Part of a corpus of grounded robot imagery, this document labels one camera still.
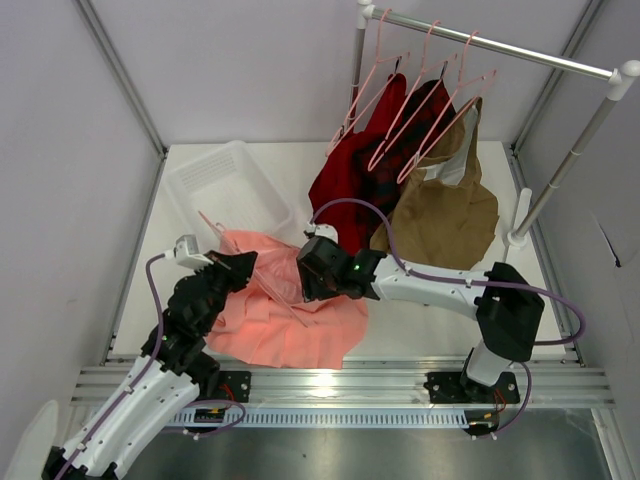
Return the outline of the pink pleated skirt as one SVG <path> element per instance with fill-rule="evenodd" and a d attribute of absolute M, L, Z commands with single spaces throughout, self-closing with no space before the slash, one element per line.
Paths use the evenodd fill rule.
<path fill-rule="evenodd" d="M 209 349 L 252 365 L 340 369 L 344 356 L 367 331 L 366 302 L 344 296 L 305 302 L 296 265 L 297 247 L 252 231 L 226 230 L 225 237 L 241 253 L 258 253 L 255 267 L 310 326 L 305 328 L 251 277 L 245 289 L 228 296 L 206 337 Z"/>

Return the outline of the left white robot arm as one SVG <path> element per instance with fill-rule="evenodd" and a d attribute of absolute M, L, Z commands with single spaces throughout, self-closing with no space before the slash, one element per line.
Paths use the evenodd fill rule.
<path fill-rule="evenodd" d="M 184 408 L 241 406 L 218 394 L 220 365 L 203 349 L 228 296 L 248 286 L 257 258 L 254 251 L 196 255 L 192 274 L 176 283 L 167 302 L 151 292 L 157 324 L 140 355 L 89 423 L 51 448 L 42 478 L 121 479 Z"/>

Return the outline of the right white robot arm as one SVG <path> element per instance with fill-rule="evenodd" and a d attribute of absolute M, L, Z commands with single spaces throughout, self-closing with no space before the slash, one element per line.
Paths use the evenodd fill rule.
<path fill-rule="evenodd" d="M 338 296 L 407 301 L 475 321 L 481 340 L 460 373 L 461 393 L 440 389 L 437 401 L 489 403 L 506 395 L 500 380 L 507 368 L 531 358 L 544 302 L 509 264 L 496 262 L 488 271 L 429 267 L 377 250 L 350 255 L 324 236 L 311 237 L 296 263 L 307 302 Z"/>

